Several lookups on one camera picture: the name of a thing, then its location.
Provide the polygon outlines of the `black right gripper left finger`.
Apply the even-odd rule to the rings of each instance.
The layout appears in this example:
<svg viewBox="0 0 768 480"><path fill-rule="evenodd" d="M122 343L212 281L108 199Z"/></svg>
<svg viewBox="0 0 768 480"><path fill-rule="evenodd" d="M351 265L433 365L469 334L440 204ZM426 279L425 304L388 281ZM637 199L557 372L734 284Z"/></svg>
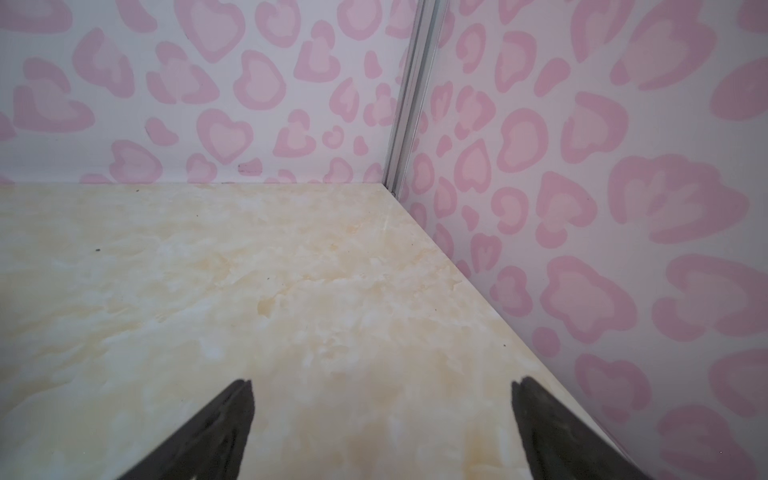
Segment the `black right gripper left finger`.
<svg viewBox="0 0 768 480"><path fill-rule="evenodd" d="M121 480L236 480L255 413L252 382L238 379Z"/></svg>

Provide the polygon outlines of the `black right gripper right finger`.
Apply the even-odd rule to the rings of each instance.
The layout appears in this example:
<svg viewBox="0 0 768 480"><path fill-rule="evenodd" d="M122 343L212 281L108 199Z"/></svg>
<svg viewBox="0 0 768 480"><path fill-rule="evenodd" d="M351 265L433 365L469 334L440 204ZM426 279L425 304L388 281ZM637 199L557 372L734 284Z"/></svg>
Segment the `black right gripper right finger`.
<svg viewBox="0 0 768 480"><path fill-rule="evenodd" d="M511 408L534 480L648 477L534 378L511 383Z"/></svg>

